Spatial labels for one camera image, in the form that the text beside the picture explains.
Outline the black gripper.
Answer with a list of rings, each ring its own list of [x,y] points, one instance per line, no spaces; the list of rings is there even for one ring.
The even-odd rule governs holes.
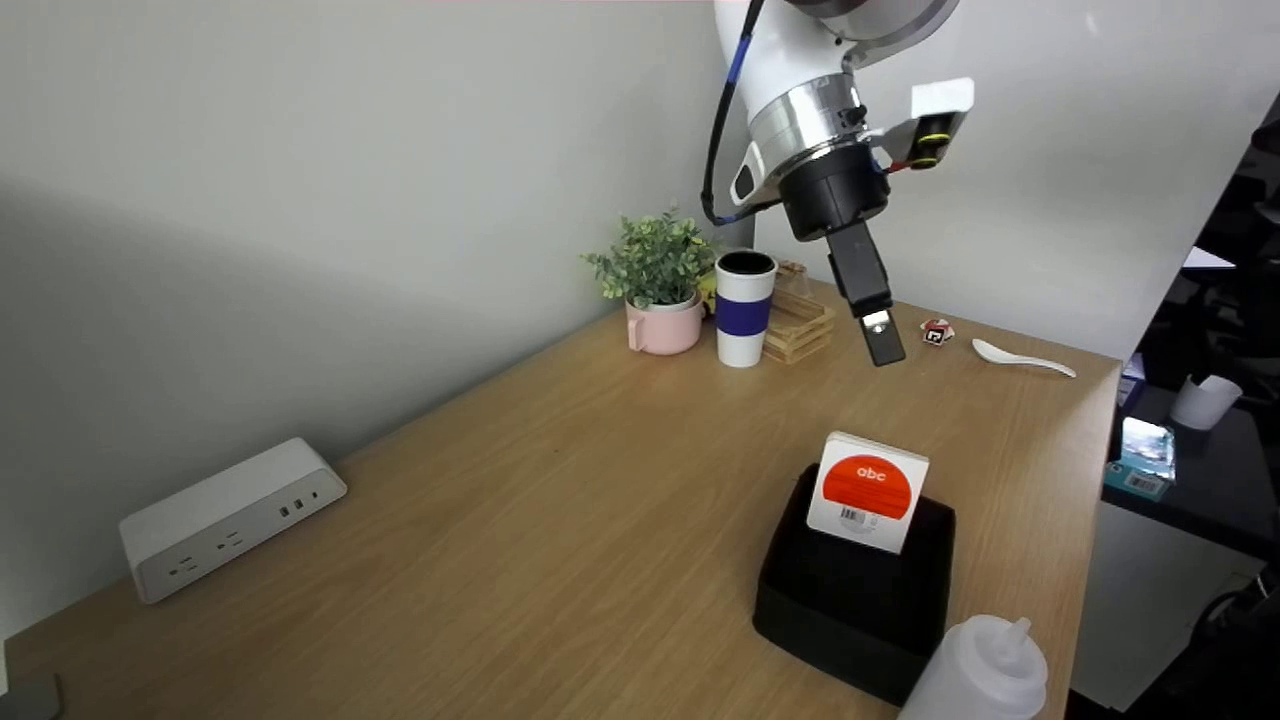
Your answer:
[[[823,240],[844,295],[882,295],[886,273],[868,220],[886,204],[886,184],[863,142],[835,146],[781,178],[797,240]],[[903,342],[886,308],[860,319],[876,369],[900,365]]]

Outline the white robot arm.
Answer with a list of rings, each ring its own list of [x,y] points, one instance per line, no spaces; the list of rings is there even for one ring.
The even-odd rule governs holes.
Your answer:
[[[876,369],[903,357],[886,268],[868,220],[893,170],[936,168],[977,104],[977,81],[927,81],[893,128],[868,125],[854,75],[927,40],[961,0],[713,0],[724,81],[698,208],[713,224],[784,208],[823,240],[835,287]]]

